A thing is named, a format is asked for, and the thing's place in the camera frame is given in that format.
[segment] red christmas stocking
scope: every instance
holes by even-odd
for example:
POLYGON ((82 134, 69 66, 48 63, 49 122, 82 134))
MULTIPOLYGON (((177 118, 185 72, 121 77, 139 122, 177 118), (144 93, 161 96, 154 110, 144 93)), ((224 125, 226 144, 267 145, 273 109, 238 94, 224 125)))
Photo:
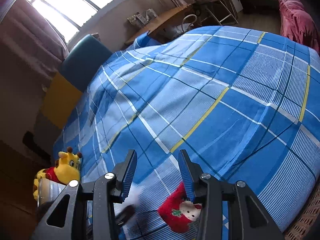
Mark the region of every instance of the red christmas stocking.
POLYGON ((201 204, 193 204, 187 200, 183 182, 158 208, 160 217, 176 233, 185 233, 189 224, 195 221, 201 212, 201 204))

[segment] red fabric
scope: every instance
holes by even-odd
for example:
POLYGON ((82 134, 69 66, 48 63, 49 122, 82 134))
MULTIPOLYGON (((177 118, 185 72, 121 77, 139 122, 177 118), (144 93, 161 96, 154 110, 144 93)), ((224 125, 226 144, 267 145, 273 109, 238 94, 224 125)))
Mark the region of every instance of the red fabric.
POLYGON ((64 184, 60 180, 58 180, 57 175, 54 173, 54 167, 48 168, 45 173, 46 173, 46 178, 47 179, 52 180, 54 182, 58 182, 60 184, 64 184))
MULTIPOLYGON (((189 230, 192 220, 188 219, 183 212, 180 212, 181 203, 185 203, 187 198, 183 182, 158 208, 160 217, 168 224, 170 229, 176 233, 185 233, 189 230)), ((192 204, 194 208, 201 209, 200 204, 192 204)))
POLYGON ((279 0, 281 35, 320 53, 320 36, 310 14, 300 0, 279 0))

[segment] silver bolt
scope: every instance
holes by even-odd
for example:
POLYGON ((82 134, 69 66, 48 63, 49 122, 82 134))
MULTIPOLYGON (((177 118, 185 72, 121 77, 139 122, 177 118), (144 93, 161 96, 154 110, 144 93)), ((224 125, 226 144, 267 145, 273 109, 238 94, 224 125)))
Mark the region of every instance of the silver bolt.
POLYGON ((245 183, 244 181, 242 181, 242 180, 239 180, 239 181, 237 182, 237 186, 238 186, 238 187, 245 187, 245 185, 246 185, 246 183, 245 183))
POLYGON ((112 179, 115 175, 112 172, 108 172, 106 175, 104 175, 104 177, 106 179, 112 179))
POLYGON ((69 182, 70 187, 76 187, 76 186, 78 186, 78 184, 79 184, 79 182, 75 179, 69 182))
POLYGON ((201 174, 201 178, 202 179, 210 179, 211 178, 211 175, 209 173, 202 173, 201 174))

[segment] wooden desk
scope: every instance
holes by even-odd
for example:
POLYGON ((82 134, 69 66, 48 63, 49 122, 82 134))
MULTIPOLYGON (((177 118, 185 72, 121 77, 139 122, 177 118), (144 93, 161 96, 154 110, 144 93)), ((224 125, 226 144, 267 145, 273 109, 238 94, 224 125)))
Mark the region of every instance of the wooden desk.
POLYGON ((181 25, 185 14, 193 12, 193 8, 191 4, 186 6, 176 7, 169 11, 166 11, 160 14, 157 18, 154 18, 146 26, 144 26, 141 30, 139 30, 134 36, 128 39, 124 44, 129 46, 134 40, 143 33, 148 32, 148 35, 152 38, 156 36, 156 34, 167 28, 170 25, 181 25))

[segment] giraffe plush toy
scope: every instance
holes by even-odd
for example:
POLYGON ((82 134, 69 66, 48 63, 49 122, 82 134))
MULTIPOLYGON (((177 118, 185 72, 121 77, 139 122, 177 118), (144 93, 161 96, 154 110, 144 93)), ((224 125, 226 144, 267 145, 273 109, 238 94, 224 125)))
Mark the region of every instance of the giraffe plush toy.
POLYGON ((59 159, 54 167, 38 171, 33 181, 33 197, 38 199, 39 181, 41 178, 50 179, 67 185, 73 179, 80 180, 80 159, 82 153, 72 153, 73 149, 67 147, 67 152, 59 152, 59 159))

